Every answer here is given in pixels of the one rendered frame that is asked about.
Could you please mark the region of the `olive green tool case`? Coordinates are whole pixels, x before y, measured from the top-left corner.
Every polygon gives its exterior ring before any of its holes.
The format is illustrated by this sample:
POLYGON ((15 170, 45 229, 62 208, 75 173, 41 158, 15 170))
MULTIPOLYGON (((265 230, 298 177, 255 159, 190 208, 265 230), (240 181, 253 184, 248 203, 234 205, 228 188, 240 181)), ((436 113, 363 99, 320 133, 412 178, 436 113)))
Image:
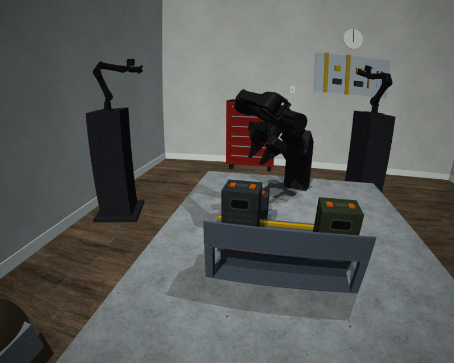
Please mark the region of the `olive green tool case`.
POLYGON ((359 235, 363 218, 356 200, 319 197, 313 232, 359 235))

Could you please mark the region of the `yellow flat bar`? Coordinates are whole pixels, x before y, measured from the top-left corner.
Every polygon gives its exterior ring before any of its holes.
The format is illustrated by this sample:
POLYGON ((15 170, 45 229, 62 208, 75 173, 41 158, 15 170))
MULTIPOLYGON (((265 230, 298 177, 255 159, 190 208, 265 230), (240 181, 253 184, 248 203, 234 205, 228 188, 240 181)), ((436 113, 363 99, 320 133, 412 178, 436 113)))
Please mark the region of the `yellow flat bar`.
MULTIPOLYGON (((221 221, 221 216, 218 216, 218 220, 221 221)), ((274 226, 274 227, 286 227, 286 228, 293 228, 293 229, 306 229, 306 230, 313 230, 313 228, 314 228, 314 225, 293 224, 293 223, 286 223, 286 222, 275 222, 275 221, 264 221, 264 220, 260 220, 260 225, 274 226)))

